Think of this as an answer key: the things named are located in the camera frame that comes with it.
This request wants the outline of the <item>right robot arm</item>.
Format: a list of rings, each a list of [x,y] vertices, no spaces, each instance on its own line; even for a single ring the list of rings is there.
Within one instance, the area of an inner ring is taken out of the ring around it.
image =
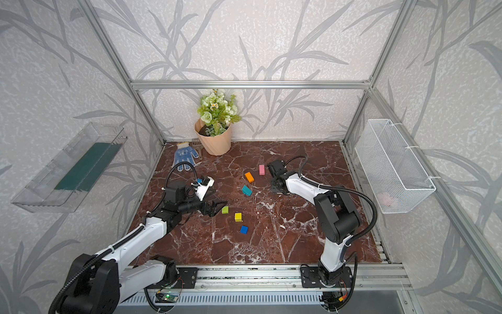
[[[318,222],[326,237],[324,250],[316,267],[300,267],[302,287],[333,288],[355,285],[356,267],[347,265],[346,252],[357,239],[376,225],[378,209],[371,198],[343,186],[316,183],[301,171],[287,169],[287,162],[275,160],[267,165],[272,176],[271,189],[277,194],[295,194],[315,206]],[[363,230],[363,219],[352,196],[366,201],[372,210],[371,222]]]

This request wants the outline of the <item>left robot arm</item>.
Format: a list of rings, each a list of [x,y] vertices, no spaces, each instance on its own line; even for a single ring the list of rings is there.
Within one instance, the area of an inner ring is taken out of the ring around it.
[[[227,203],[205,200],[213,184],[213,178],[203,177],[190,186],[165,187],[158,206],[136,229],[106,249],[73,261],[49,313],[113,313],[117,305],[151,285],[175,286],[181,277],[173,259],[156,256],[135,268],[128,266],[178,226],[184,214],[198,211],[214,217]]]

